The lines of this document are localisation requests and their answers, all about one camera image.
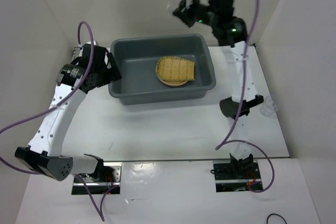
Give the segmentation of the clear plastic cup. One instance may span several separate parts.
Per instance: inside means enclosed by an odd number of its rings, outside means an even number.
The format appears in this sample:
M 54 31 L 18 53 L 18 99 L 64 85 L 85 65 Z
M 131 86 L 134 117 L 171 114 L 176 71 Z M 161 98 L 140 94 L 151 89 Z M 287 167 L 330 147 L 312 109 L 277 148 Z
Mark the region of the clear plastic cup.
M 175 2 L 168 2 L 166 5 L 166 10 L 168 13 L 173 13 L 176 9 L 176 3 Z
M 259 108 L 260 114 L 267 118 L 274 118 L 278 110 L 277 99 L 272 95 L 265 97 Z

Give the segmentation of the woven bamboo tray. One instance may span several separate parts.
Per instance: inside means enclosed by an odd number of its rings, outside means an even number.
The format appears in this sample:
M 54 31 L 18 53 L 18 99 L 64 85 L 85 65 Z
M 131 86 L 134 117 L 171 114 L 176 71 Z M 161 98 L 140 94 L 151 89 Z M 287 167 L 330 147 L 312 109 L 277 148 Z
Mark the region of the woven bamboo tray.
M 177 56 L 165 56 L 158 60 L 155 72 L 164 81 L 194 81 L 195 62 Z

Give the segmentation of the yellow bear plate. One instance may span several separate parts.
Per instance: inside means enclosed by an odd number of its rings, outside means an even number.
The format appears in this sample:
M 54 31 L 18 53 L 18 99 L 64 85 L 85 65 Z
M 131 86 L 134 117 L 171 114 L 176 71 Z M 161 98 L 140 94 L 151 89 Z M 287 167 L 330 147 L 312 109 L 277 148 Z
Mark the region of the yellow bear plate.
M 163 80 L 161 78 L 159 78 L 159 80 L 167 86 L 170 87 L 180 87 L 182 85 L 185 85 L 186 83 L 188 83 L 188 80 L 184 80 L 184 81 L 167 81 L 167 80 Z

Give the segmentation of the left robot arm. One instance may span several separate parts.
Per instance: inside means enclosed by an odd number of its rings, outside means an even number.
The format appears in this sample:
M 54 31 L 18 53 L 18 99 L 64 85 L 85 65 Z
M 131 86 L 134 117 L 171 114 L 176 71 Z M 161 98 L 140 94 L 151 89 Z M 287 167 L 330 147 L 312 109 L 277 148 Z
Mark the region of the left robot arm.
M 113 54 L 101 46 L 83 45 L 80 56 L 64 65 L 57 77 L 52 112 L 43 119 L 26 147 L 18 147 L 15 157 L 27 168 L 58 181 L 81 174 L 98 182 L 112 171 L 103 159 L 92 154 L 62 156 L 62 146 L 71 121 L 89 91 L 121 79 Z

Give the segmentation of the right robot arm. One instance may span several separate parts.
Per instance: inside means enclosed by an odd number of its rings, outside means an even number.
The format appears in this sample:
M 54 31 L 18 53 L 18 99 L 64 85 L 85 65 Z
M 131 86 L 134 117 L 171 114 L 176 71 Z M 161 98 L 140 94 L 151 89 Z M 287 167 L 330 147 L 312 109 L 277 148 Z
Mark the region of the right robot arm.
M 251 108 L 264 100 L 256 90 L 249 66 L 246 24 L 234 15 L 234 0 L 208 0 L 206 5 L 200 0 L 181 0 L 173 15 L 188 27 L 195 23 L 211 27 L 224 55 L 232 94 L 219 103 L 230 125 L 223 142 L 236 143 L 230 153 L 230 172 L 235 178 L 242 178 L 253 166 L 253 156 L 247 143 L 247 116 Z

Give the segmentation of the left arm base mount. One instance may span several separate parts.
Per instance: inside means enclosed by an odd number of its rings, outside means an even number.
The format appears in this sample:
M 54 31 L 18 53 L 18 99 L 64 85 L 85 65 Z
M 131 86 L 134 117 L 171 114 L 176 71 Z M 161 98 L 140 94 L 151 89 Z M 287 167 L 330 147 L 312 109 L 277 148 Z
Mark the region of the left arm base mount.
M 92 178 L 87 174 L 79 174 L 81 177 L 74 177 L 72 183 L 72 195 L 87 195 L 88 192 L 84 187 L 84 181 L 92 195 L 118 195 L 120 194 L 120 182 L 122 163 L 104 162 L 104 171 L 99 178 Z

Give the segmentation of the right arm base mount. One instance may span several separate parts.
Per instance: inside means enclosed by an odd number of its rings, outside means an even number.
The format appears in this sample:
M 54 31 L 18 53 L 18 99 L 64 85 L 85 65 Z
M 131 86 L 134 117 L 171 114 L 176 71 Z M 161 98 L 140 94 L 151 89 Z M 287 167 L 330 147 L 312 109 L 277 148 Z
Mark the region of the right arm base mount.
M 264 189 L 257 162 L 254 162 L 252 167 L 236 174 L 229 161 L 213 161 L 211 174 L 214 175 L 217 193 Z

